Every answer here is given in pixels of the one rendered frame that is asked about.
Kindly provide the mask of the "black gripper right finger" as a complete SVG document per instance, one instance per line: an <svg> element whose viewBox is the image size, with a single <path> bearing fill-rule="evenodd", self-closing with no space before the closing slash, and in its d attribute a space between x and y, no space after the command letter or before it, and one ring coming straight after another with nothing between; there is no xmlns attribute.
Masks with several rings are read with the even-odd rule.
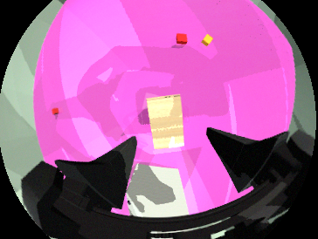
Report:
<svg viewBox="0 0 318 239"><path fill-rule="evenodd" d="M282 131L276 133L276 136L273 134L273 137L267 137L267 140L251 140L211 126L206 127L206 137L230 175L238 194L251 187L250 183L271 157L272 151L284 144L287 136L289 131Z"/></svg>

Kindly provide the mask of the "red block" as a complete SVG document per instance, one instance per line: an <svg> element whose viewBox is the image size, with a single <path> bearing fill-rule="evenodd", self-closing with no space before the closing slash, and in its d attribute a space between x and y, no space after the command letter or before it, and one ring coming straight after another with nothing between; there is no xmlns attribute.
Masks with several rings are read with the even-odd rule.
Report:
<svg viewBox="0 0 318 239"><path fill-rule="evenodd" d="M57 113L59 113L59 112L58 112L58 108L52 109L52 113L53 113L53 115L57 115Z"/></svg>
<svg viewBox="0 0 318 239"><path fill-rule="evenodd" d="M176 44L186 44L187 45L187 34L180 34L180 32L178 32L176 34Z"/></svg>

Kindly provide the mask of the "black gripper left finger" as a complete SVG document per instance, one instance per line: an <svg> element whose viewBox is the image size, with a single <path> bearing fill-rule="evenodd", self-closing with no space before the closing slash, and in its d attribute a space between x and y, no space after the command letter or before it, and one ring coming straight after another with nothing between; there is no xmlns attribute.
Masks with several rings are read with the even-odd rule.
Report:
<svg viewBox="0 0 318 239"><path fill-rule="evenodd" d="M89 162L53 160L66 177L85 182L96 194L112 203L113 208L123 210L128 179L137 152L137 137L131 136L112 151Z"/></svg>

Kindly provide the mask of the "orange block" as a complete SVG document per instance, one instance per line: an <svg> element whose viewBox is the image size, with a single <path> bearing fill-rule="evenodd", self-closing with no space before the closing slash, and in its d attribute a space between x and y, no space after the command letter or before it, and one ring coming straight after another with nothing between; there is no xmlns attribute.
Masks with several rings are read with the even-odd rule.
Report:
<svg viewBox="0 0 318 239"><path fill-rule="evenodd" d="M205 46L208 46L209 42L211 42L211 40L212 40L212 37L210 35L206 35L203 38L202 44L204 44Z"/></svg>

